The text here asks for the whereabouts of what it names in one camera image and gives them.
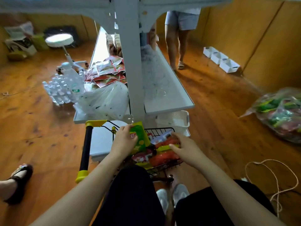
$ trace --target hand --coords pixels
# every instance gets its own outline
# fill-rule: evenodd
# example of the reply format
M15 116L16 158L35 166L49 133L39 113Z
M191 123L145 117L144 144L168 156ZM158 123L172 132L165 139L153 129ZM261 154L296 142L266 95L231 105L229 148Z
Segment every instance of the hand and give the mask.
M171 135L180 140L181 148L169 144L170 148L188 165L197 167L201 160L207 158L192 139L175 132Z
M130 137L130 129L134 127L131 124L121 126L114 138L110 154L121 157L124 160L135 147L138 136Z

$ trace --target white shoe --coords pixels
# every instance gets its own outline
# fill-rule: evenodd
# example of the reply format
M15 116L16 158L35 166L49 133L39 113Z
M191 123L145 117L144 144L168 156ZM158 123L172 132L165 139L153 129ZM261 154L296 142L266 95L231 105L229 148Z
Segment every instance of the white shoe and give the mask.
M172 201L174 208L176 207L179 200L189 196L187 187L184 184L177 184L172 191Z
M159 189L156 193L157 193L159 201L161 203L163 212L166 215L166 212L167 212L167 209L168 209L168 195L167 195L167 190L165 190L165 189Z

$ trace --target white shirt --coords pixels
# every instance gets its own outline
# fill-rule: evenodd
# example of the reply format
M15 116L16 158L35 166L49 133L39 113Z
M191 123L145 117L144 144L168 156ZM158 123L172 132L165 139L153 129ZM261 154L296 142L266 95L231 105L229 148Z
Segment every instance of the white shirt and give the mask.
M201 13L201 8L187 9L187 10L184 10L184 11L181 11L181 12L199 15Z

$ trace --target black handle grip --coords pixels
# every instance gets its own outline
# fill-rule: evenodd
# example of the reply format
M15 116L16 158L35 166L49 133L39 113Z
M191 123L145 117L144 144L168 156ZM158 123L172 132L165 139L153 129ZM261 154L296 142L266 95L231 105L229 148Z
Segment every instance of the black handle grip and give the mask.
M80 171L87 171L88 170L92 131L93 131L92 126L87 126L86 127L84 147L82 149L82 159L80 161L80 167L79 167Z

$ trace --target white round stool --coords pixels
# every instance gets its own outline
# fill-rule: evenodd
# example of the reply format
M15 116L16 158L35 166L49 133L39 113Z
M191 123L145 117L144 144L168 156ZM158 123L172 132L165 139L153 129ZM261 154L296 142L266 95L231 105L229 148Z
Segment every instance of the white round stool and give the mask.
M71 64L72 68L82 69L83 67L80 66L80 64L82 64L82 63L84 63L86 67L89 65L87 63L87 61L74 62L71 59L69 53L67 52L67 50L65 48L66 45L70 45L73 43L73 36L71 34L63 33L63 34L52 35L50 37L47 37L45 41L46 41L47 45L50 47L53 47L53 48L62 47L65 51L66 59ZM61 69L62 69L62 65L58 66L57 71L60 72Z

